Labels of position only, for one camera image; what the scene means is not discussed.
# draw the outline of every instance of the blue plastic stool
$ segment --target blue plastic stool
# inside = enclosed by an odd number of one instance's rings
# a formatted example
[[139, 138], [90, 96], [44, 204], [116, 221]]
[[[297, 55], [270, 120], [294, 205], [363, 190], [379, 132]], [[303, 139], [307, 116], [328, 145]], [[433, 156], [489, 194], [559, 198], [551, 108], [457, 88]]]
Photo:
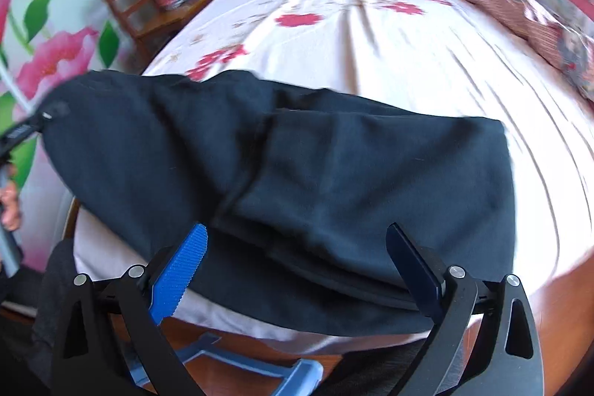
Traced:
[[[324, 368], [315, 360], [299, 359], [293, 367], [275, 366], [215, 347], [220, 339], [215, 334], [205, 333], [195, 343], [175, 353], [184, 364], [204, 354], [263, 376], [282, 378], [280, 385], [271, 396], [310, 396], [322, 380]], [[144, 386], [150, 382], [141, 364], [131, 368], [130, 374], [136, 386]]]

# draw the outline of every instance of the wooden chair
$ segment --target wooden chair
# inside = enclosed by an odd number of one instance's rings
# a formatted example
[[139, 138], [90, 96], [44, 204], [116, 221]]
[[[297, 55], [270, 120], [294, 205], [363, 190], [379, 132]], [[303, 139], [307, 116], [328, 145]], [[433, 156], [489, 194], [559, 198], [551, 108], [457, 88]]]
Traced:
[[[212, 0], [188, 0], [174, 10], [162, 9], [155, 0], [134, 0], [132, 5], [120, 9], [117, 1], [119, 0], [105, 0], [121, 28], [134, 40], [145, 66], [148, 66], [156, 53], [155, 49], [150, 47], [151, 42], [159, 37], [164, 37], [168, 41]], [[134, 14], [139, 14], [146, 6], [152, 7], [154, 15], [141, 27], [134, 26], [130, 18]]]

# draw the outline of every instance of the floral wardrobe door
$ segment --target floral wardrobe door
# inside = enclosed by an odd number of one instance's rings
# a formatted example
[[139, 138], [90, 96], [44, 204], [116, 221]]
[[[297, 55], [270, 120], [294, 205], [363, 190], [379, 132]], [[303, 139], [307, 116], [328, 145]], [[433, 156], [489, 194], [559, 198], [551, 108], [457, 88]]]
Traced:
[[[133, 44], [102, 0], [0, 0], [0, 132], [26, 115], [53, 87], [90, 69], [125, 71]], [[23, 226], [16, 234], [25, 264], [44, 270], [59, 241], [71, 195], [54, 172], [40, 137], [12, 153]]]

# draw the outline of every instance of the folded clothing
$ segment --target folded clothing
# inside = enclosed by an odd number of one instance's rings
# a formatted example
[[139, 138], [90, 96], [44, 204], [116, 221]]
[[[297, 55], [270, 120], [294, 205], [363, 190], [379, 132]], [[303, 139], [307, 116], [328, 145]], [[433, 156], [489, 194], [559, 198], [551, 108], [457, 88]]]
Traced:
[[503, 126], [415, 114], [225, 72], [197, 84], [90, 73], [45, 148], [66, 185], [144, 259], [195, 221], [209, 249], [190, 288], [271, 324], [334, 336], [419, 333], [385, 251], [397, 222], [473, 276], [512, 271]]

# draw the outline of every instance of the chair seat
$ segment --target chair seat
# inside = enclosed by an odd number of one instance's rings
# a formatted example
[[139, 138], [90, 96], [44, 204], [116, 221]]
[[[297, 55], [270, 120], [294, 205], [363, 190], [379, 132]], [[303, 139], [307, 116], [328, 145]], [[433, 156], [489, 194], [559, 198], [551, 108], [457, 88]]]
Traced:
[[143, 38], [163, 30], [181, 29], [191, 21], [196, 14], [204, 9], [210, 1], [212, 0], [187, 0], [177, 9], [160, 11], [138, 30], [137, 36]]

